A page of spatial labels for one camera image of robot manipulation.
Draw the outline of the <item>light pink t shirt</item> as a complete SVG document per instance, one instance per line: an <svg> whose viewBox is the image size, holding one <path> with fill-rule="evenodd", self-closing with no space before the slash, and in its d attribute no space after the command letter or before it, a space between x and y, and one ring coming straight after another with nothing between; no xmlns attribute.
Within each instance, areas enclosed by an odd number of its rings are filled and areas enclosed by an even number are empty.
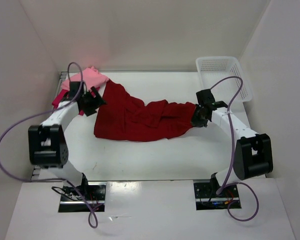
<svg viewBox="0 0 300 240"><path fill-rule="evenodd" d="M110 79L104 74L100 73L95 67L88 67L82 71L83 81L86 85L86 88L90 90L92 87L98 89L104 84L106 84ZM70 90L70 81L72 82L80 82L81 74L77 73L70 76L70 79L66 79L62 84L61 88L63 90Z"/></svg>

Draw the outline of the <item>magenta red t shirt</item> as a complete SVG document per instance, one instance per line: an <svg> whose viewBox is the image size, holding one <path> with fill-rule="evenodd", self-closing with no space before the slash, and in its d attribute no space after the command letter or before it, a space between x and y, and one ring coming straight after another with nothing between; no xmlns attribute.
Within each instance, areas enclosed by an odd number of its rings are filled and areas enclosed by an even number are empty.
<svg viewBox="0 0 300 240"><path fill-rule="evenodd" d="M55 99L52 101L52 106L54 109L57 109L59 106L59 103L61 100L68 95L68 91L65 89L62 89L60 93L55 97Z"/></svg>

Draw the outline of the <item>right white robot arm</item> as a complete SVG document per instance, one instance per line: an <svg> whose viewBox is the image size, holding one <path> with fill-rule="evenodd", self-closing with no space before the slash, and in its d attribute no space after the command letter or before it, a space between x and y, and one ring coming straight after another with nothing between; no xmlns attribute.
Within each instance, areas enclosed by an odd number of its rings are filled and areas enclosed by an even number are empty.
<svg viewBox="0 0 300 240"><path fill-rule="evenodd" d="M274 169L271 139L266 133L257 133L245 125L224 101L216 101L210 89L196 93L198 104L192 117L198 127L212 122L231 139L231 157L228 169L211 175L209 191L222 196L227 187L243 180L266 175Z"/></svg>

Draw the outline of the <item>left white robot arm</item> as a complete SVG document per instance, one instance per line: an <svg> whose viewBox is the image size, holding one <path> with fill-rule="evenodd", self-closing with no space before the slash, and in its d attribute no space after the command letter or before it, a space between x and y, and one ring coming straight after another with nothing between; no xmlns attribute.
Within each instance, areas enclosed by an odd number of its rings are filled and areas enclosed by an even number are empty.
<svg viewBox="0 0 300 240"><path fill-rule="evenodd" d="M85 174L77 170L69 160L64 131L81 111L90 116L105 104L96 87L87 90L85 83L71 82L70 91L61 99L53 113L40 125L32 125L28 129L30 163L48 170L63 181L79 200L89 196L90 187Z"/></svg>

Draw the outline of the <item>dark red t shirt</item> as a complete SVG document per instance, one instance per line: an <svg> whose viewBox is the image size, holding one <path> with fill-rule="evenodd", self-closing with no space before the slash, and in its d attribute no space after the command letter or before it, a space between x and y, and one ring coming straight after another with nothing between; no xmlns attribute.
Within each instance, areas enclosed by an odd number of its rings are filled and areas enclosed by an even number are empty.
<svg viewBox="0 0 300 240"><path fill-rule="evenodd" d="M93 134L114 141L152 142L182 136L192 125L196 105L167 100L145 104L118 83L108 81L98 109Z"/></svg>

